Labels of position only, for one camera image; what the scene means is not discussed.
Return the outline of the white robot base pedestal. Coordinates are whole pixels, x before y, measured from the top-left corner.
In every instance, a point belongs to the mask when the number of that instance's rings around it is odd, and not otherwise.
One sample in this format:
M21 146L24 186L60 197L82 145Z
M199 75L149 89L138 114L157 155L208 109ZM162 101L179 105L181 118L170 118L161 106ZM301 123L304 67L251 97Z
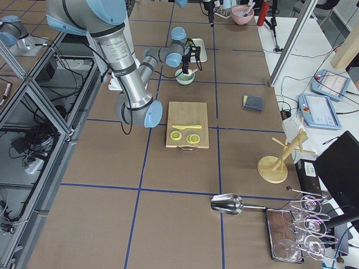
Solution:
M136 57L136 54L135 54L135 49L134 49L134 44L132 41L132 35L131 35L131 29L130 29L130 23L128 20L128 16L126 16L124 23L125 23L125 28L123 29L123 34L127 41L127 45L130 49L130 53L136 63L136 67L139 68L140 61L138 60L138 58ZM113 72L111 73L111 80L110 80L108 89L110 91L122 91L122 86L120 85L118 79L115 77Z

